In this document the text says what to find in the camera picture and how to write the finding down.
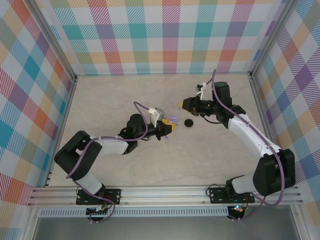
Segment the metal extrusion bar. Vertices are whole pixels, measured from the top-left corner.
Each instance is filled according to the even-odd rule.
[[[252,90],[252,94],[253,94],[253,98],[256,104],[256,108],[258,109],[258,113],[262,122],[262,127],[263,127],[263,131],[265,136],[272,140],[273,142],[275,142],[275,139],[272,135],[272,132],[270,130],[270,125],[269,125],[269,121],[266,115],[266,112],[264,111],[263,105],[262,105],[262,100],[260,98],[259,95],[259,91],[256,85],[256,82],[253,80],[253,78],[250,76],[250,74],[248,74],[248,79],[249,79],[249,83],[251,86],[251,90]]]
[[[68,100],[68,103],[66,104],[65,112],[64,112],[64,115],[63,115],[61,127],[60,127],[59,132],[58,132],[57,137],[56,137],[55,147],[54,147],[54,150],[53,150],[53,155],[52,155],[51,161],[49,163],[49,168],[48,168],[47,173],[46,173],[46,178],[44,178],[43,182],[41,183],[42,186],[49,186],[49,182],[48,181],[50,181],[50,178],[51,178],[50,175],[52,174],[52,171],[53,171],[54,165],[55,165],[54,156],[56,155],[56,153],[58,152],[59,147],[60,147],[61,139],[62,139],[63,132],[64,132],[65,127],[66,127],[66,123],[67,123],[69,111],[70,111],[70,108],[71,108],[72,100],[74,99],[76,87],[77,87],[77,82],[73,82],[72,86],[71,86],[69,100]]]
[[[304,213],[302,210],[302,206],[301,205],[291,205],[291,211],[292,211],[292,215],[293,215],[293,219],[298,231],[298,234],[300,236],[301,239],[303,240],[311,240],[313,238],[311,238],[308,228],[307,228],[307,224],[306,224],[306,220],[304,217]]]
[[[117,208],[127,207],[196,207],[196,206],[234,206],[234,203],[211,204],[205,191],[208,186],[108,186],[120,188],[121,200]],[[76,186],[35,188],[29,201],[32,208],[79,207],[76,205]],[[266,201],[274,203],[279,193],[267,196]],[[300,205],[302,197],[296,186],[284,191],[282,205]],[[259,205],[256,200],[250,205]]]
[[[265,63],[272,47],[274,46],[275,42],[278,40],[278,37],[280,36],[282,30],[284,29],[287,20],[289,19],[291,13],[295,9],[296,5],[298,4],[299,0],[289,0],[287,1],[287,4],[284,6],[284,9],[276,22],[275,26],[273,27],[273,30],[271,31],[271,34],[267,40],[267,43],[265,44],[263,50],[261,51],[253,69],[252,69],[252,75],[256,76],[263,64]]]
[[[41,208],[29,209],[29,218],[27,221],[26,228],[23,230],[21,234],[21,240],[33,239],[40,212],[41,212]]]

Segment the colorful checkered backdrop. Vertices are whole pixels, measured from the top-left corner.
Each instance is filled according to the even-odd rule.
[[[23,0],[0,1],[0,240],[45,177],[72,82]]]
[[[98,75],[247,72],[285,1],[37,2],[74,71]]]
[[[256,51],[256,53],[254,55],[253,61],[252,61],[251,65],[250,65],[250,67],[248,69],[248,72],[251,72],[252,69],[254,68],[258,58],[260,57],[261,51],[264,49],[266,43],[268,42],[269,36],[270,36],[272,30],[274,29],[277,21],[279,20],[279,17],[281,16],[282,11],[283,11],[283,9],[284,9],[284,7],[285,7],[287,2],[288,2],[288,0],[282,0],[281,1],[281,3],[279,5],[275,15],[273,16],[273,19],[272,19],[267,31],[265,32],[265,34],[263,36],[263,39],[262,39],[262,41],[261,41],[261,43],[259,45],[259,48],[258,48],[258,50]]]
[[[309,229],[320,233],[320,0],[299,1],[256,83],[276,142],[295,153]]]

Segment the white robotic arm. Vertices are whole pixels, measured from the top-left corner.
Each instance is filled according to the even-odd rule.
[[[262,196],[280,191],[282,178],[277,157],[284,169],[284,187],[292,187],[295,184],[295,156],[292,151],[282,150],[270,141],[251,123],[239,105],[232,104],[230,88],[226,82],[214,83],[212,91],[215,91],[215,94],[212,92],[213,100],[202,100],[201,96],[197,95],[183,100],[180,107],[194,116],[216,115],[216,119],[235,133],[258,161],[254,173],[236,176],[226,181],[225,190],[229,199],[234,200],[236,195],[256,191]]]
[[[240,114],[240,116],[247,120],[251,126],[256,128],[256,126],[253,125],[246,114]],[[243,123],[237,116],[234,116],[229,120],[228,128],[242,140],[242,142],[246,145],[246,147],[251,151],[251,153],[257,160],[263,158],[264,156],[273,155],[273,152],[270,150],[269,146],[271,146],[276,151],[276,153],[279,153],[279,151],[281,150],[278,145],[274,144],[269,139],[269,146],[266,145],[264,141],[249,127],[249,125]],[[257,190],[254,185],[253,178],[254,173],[235,178],[232,181],[234,191],[237,194],[256,192]]]
[[[149,108],[149,113],[151,123],[145,123],[140,114],[133,114],[126,127],[115,137],[97,138],[85,131],[77,132],[55,155],[54,161],[83,189],[92,195],[99,195],[104,186],[90,172],[98,155],[129,154],[138,146],[137,140],[142,136],[156,136],[160,140],[175,129],[177,123],[164,118],[165,112],[162,109]]]

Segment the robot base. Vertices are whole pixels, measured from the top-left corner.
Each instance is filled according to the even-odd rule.
[[[243,209],[242,211],[235,210],[234,207],[228,206],[229,216],[226,216],[228,219],[242,219],[245,216],[246,210]]]
[[[76,192],[77,198],[75,201],[76,205],[104,205],[105,201],[95,198],[93,196],[90,196],[86,194],[82,189],[79,189]],[[120,198],[121,198],[121,189],[106,189],[104,185],[102,185],[102,188],[95,194],[96,196],[99,196],[101,198],[110,199],[112,202],[114,202],[115,205],[120,204]]]

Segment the small black disc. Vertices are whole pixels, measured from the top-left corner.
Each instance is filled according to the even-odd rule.
[[[184,121],[184,125],[188,128],[191,128],[194,125],[194,121],[192,121],[191,119],[187,119]]]

